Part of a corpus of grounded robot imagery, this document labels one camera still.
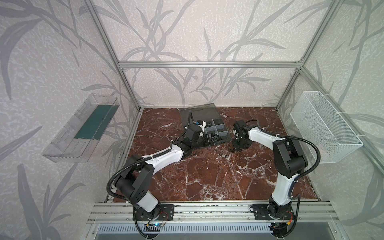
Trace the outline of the grey compartment organizer box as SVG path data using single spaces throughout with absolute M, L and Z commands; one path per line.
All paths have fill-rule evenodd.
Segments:
M 232 138 L 215 104 L 199 105 L 179 110 L 183 127 L 195 124 L 203 131 L 196 146 L 207 148 L 229 143 Z

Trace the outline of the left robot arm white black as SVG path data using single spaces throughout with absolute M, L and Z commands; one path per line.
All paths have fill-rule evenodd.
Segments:
M 222 139 L 216 130 L 209 132 L 203 130 L 201 125 L 189 125 L 183 134 L 171 141 L 168 148 L 147 156 L 129 157 L 124 167 L 108 180 L 107 193 L 128 201 L 148 214 L 157 215 L 161 203 L 149 190 L 153 175 L 184 160 L 194 150 L 219 144 Z

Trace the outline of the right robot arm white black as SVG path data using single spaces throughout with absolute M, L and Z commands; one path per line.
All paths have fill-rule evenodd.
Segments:
M 269 199 L 268 214 L 273 219 L 279 219 L 291 207 L 291 202 L 299 195 L 293 196 L 293 190 L 299 179 L 314 171 L 321 162 L 319 148 L 312 142 L 295 137 L 273 135 L 259 125 L 248 125 L 249 121 L 239 120 L 234 123 L 232 143 L 235 150 L 249 148 L 253 142 L 259 143 L 274 153 L 274 164 L 278 171 L 275 189 Z M 315 163 L 308 169 L 301 143 L 312 147 L 316 153 Z

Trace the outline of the aluminium frame back crossbar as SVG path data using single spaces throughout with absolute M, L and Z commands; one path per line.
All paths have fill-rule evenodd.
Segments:
M 255 62 L 200 62 L 200 61 L 121 61 L 121 69 L 130 68 L 299 68 L 300 62 L 292 61 L 255 61 Z

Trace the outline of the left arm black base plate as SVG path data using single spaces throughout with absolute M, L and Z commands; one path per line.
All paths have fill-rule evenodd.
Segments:
M 172 221 L 175 213 L 175 205 L 172 204 L 158 204 L 152 211 L 147 212 L 143 208 L 134 208 L 133 220 L 146 221 L 146 220 L 159 220 L 159 221 Z

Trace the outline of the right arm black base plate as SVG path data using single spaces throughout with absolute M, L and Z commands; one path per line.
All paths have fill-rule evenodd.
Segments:
M 269 204 L 253 204 L 249 207 L 249 210 L 254 215 L 255 220 L 260 221 L 292 221 L 295 218 L 291 206 L 279 213 L 275 213 L 275 209 L 270 207 Z

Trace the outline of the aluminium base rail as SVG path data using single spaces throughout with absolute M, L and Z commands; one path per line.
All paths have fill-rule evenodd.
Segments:
M 168 223 L 272 223 L 268 214 L 255 211 L 252 205 L 266 205 L 267 201 L 187 201 L 163 202 L 173 205 L 166 218 Z M 302 200 L 298 222 L 339 222 L 330 202 Z M 94 204 L 88 217 L 88 224 L 132 223 L 133 207 L 124 202 Z

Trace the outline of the clear plastic wall bin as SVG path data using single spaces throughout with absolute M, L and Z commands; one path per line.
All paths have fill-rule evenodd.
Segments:
M 117 97 L 90 94 L 42 156 L 54 163 L 88 162 L 119 106 Z

